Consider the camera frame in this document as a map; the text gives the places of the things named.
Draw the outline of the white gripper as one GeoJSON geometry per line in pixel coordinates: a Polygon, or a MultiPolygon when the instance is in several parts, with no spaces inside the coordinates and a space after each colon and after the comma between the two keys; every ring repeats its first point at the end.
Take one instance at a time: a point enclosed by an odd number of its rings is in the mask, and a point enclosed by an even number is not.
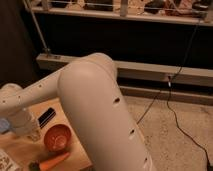
{"type": "Polygon", "coordinates": [[[9,116],[11,130],[19,137],[24,136],[30,140],[40,140],[41,132],[38,119],[29,111],[23,108],[9,116]]]}

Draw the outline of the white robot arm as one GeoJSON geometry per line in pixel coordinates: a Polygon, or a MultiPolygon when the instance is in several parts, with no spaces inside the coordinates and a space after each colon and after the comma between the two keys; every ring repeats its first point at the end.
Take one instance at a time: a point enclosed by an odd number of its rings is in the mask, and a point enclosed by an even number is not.
{"type": "Polygon", "coordinates": [[[25,109],[52,98],[62,109],[95,171],[157,171],[117,84],[117,67],[103,53],[73,60],[34,84],[0,87],[0,117],[35,125],[25,109]]]}

